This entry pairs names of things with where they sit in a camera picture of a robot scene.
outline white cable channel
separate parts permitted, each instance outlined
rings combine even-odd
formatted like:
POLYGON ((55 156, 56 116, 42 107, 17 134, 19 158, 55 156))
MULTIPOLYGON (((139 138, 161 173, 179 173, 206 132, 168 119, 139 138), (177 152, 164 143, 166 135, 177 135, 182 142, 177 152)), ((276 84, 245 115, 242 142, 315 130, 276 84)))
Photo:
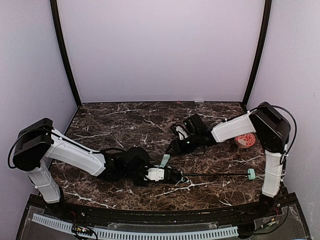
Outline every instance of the white cable channel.
MULTIPOLYGON (((33 214, 32 221, 43 226, 55 229, 60 232, 72 234, 72 223, 53 219, 40 214, 33 214)), ((238 227, 226 227, 222 229, 178 232, 178 233, 147 233, 147 232, 129 232, 115 231, 95 227, 93 228, 100 240, 216 240, 230 237, 237 237, 238 227)), ((89 237, 88 235, 79 233, 80 236, 89 237)))

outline black wall edge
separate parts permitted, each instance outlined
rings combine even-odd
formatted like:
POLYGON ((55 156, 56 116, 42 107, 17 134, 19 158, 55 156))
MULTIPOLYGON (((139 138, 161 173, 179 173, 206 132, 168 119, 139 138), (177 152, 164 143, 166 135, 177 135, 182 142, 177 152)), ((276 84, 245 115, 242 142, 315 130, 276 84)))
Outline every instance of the black wall edge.
POLYGON ((63 36, 62 28, 61 28, 57 0, 50 0, 50 5, 51 5, 51 12, 52 12, 52 18, 53 18, 53 23, 54 23, 54 28, 55 28, 56 39, 58 41, 65 73, 66 73, 66 76, 69 81, 69 85, 70 85, 70 88, 72 91, 74 101, 75 101, 76 105, 78 107, 80 107, 82 105, 82 103, 81 103, 80 96, 79 96, 79 93, 77 90, 74 76, 71 71, 71 66, 70 66, 70 62, 69 62, 69 58, 68 58, 68 54, 67 54, 67 50, 66 50, 66 45, 65 45, 65 41, 64 41, 64 36, 63 36))
POLYGON ((242 110, 243 110, 244 112, 247 112, 247 111, 248 111, 247 105, 245 105, 243 102, 239 102, 239 104, 240 104, 240 107, 242 108, 242 110))
POLYGON ((75 113, 73 114, 73 117, 72 117, 72 119, 71 119, 71 121, 69 122, 69 124, 68 124, 68 126, 66 127, 66 129, 65 129, 65 131, 64 131, 64 135, 66 135, 67 134, 67 132, 68 132, 68 130, 69 130, 69 128, 70 128, 70 126, 71 126, 71 124, 73 123, 73 121, 74 121, 74 119, 75 119, 75 117, 76 117, 76 115, 77 115, 77 113, 79 112, 79 106, 78 106, 78 108, 76 109, 76 111, 75 111, 75 113))
POLYGON ((267 35, 267 30, 268 30, 268 24, 269 24, 270 12, 271 12, 271 4, 272 4, 272 0, 265 0, 258 45, 256 47, 256 52, 255 52, 255 56, 254 56, 254 61, 253 61, 249 81, 246 86, 246 90, 245 90, 244 97, 242 100, 242 104, 244 106, 247 106, 247 104, 249 102, 249 98, 250 98, 250 95, 251 95, 251 92, 254 87, 256 77, 257 77, 257 72, 258 72, 262 52, 264 50, 264 45, 265 45, 265 40, 266 40, 266 35, 267 35))

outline white bracket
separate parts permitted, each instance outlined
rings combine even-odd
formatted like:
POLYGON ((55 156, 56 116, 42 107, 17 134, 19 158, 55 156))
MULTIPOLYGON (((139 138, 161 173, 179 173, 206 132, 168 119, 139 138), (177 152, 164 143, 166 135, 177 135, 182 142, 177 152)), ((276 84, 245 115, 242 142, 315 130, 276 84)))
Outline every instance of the white bracket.
POLYGON ((180 140, 186 139, 188 137, 188 133, 181 126, 175 126, 175 130, 178 133, 180 140))
POLYGON ((148 169, 148 175, 146 176, 151 181, 161 181, 165 179, 165 170, 162 168, 152 167, 148 169))

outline red object in dish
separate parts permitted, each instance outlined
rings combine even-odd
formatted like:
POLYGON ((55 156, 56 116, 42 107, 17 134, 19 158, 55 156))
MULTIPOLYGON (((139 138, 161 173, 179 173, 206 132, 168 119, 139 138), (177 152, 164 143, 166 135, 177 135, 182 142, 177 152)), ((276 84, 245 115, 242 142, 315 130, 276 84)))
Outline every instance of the red object in dish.
POLYGON ((234 138, 235 143, 242 149, 252 147, 256 143, 256 137, 253 133, 247 133, 234 138))

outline black rod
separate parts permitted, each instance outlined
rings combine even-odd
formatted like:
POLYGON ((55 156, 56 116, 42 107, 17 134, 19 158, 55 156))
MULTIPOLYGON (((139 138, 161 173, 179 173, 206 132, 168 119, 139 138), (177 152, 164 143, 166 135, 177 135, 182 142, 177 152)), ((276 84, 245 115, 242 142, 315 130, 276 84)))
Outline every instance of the black rod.
POLYGON ((183 173, 186 177, 248 176, 248 173, 183 173))
POLYGON ((76 105, 78 107, 80 107, 82 105, 82 103, 81 103, 80 96, 79 96, 77 86, 76 86, 76 82, 75 82, 75 79, 74 79, 74 76, 72 74, 71 67, 70 67, 70 62, 69 62, 69 58, 68 58, 68 54, 67 54, 67 50, 66 50, 64 36, 63 36, 62 28, 61 28, 57 0, 50 0, 50 4, 51 4, 51 12, 52 12, 53 24, 54 24, 54 28, 55 28, 56 39, 58 41, 60 54, 61 54, 61 58, 62 58, 63 65, 64 65, 64 70, 65 70, 66 76, 69 81, 69 85, 70 85, 70 88, 72 91, 74 101, 75 101, 76 105))
POLYGON ((255 56, 254 56, 254 61, 253 61, 249 81, 246 86, 246 90, 245 90, 244 97, 242 100, 242 104, 244 106, 247 106, 247 104, 248 104, 248 101, 249 101, 249 98, 250 98, 250 95, 251 95, 251 92, 254 87, 256 77, 257 77, 257 72, 258 72, 262 52, 264 50, 264 45, 265 45, 265 40, 266 40, 266 35, 267 35, 267 30, 268 30, 268 23, 269 23, 270 12, 271 12, 271 4, 272 4, 272 0, 265 0, 258 45, 256 47, 256 52, 255 52, 255 56))

